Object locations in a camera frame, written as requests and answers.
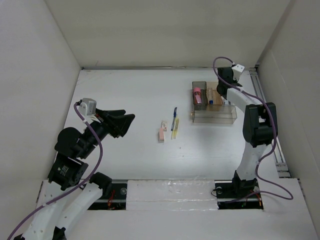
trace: small box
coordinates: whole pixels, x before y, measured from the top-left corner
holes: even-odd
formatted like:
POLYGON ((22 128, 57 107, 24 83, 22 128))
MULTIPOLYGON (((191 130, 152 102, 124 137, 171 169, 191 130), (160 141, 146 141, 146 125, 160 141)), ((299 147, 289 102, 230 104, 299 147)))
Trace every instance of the small box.
POLYGON ((217 82, 208 82, 208 85, 213 89, 213 104, 208 104, 207 82, 192 82, 192 89, 201 89, 202 100, 202 104, 195 104, 194 95, 192 94, 192 121, 194 123, 233 124, 237 119, 236 107, 218 94, 216 91, 217 82))

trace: blue pen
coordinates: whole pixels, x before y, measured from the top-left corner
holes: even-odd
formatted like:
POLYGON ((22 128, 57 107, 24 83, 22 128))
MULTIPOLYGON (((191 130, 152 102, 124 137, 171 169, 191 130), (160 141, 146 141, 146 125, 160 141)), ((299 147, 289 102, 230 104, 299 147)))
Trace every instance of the blue pen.
POLYGON ((177 116, 177 107, 174 108, 174 112, 173 112, 173 122, 172 122, 172 126, 171 126, 171 131, 174 130, 176 116, 177 116))

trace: yellow highlighter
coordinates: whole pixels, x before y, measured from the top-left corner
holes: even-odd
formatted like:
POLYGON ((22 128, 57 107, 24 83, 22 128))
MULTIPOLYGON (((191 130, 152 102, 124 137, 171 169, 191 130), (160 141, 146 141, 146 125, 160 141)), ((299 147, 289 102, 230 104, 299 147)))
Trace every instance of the yellow highlighter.
POLYGON ((178 133, 178 125, 179 125, 179 118, 175 119, 175 124, 174 124, 174 130, 172 132, 171 139, 176 139, 177 133, 178 133))

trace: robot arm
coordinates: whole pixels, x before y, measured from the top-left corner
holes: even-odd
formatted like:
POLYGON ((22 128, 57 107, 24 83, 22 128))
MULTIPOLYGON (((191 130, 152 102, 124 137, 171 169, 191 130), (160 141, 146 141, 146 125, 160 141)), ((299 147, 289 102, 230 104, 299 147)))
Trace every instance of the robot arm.
MULTIPOLYGON (((243 197, 258 186, 256 166, 273 140, 273 130, 265 107, 257 99, 242 93, 242 86, 238 81, 244 69, 245 67, 239 64, 217 69, 218 75, 225 82, 240 89, 234 89, 219 80, 217 92, 244 112, 242 133, 246 143, 242 160, 234 173, 231 185, 225 186, 228 196, 233 198, 243 197)), ((276 106, 272 102, 266 105, 270 109, 278 135, 276 106)))
MULTIPOLYGON (((99 110, 96 108, 96 101, 90 98, 80 101, 79 111, 83 116, 93 119, 90 126, 100 141, 107 135, 123 137, 135 118, 134 114, 125 115, 125 110, 99 110)), ((112 179, 96 172, 81 194, 63 211, 70 196, 67 192, 79 187, 81 177, 88 167, 80 159, 86 159, 96 148, 97 139, 88 127, 84 133, 73 127, 67 127, 59 133, 54 147, 57 151, 56 159, 49 172, 46 187, 41 192, 42 199, 39 199, 40 207, 43 204, 43 208, 36 212, 25 233, 16 236, 14 240, 65 240, 88 207, 101 196, 110 193, 112 179), (62 194, 66 196, 50 205, 45 204, 62 194)))

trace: pink eraser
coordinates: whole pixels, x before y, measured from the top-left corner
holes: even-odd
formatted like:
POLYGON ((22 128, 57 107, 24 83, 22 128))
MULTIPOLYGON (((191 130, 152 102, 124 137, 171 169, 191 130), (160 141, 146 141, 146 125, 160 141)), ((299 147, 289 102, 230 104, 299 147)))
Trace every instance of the pink eraser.
POLYGON ((159 143, 164 143, 165 142, 165 133, 164 129, 160 128, 159 129, 159 143))
POLYGON ((195 93, 195 92, 200 92, 201 93, 201 88, 200 87, 195 87, 194 89, 193 89, 193 92, 195 93))

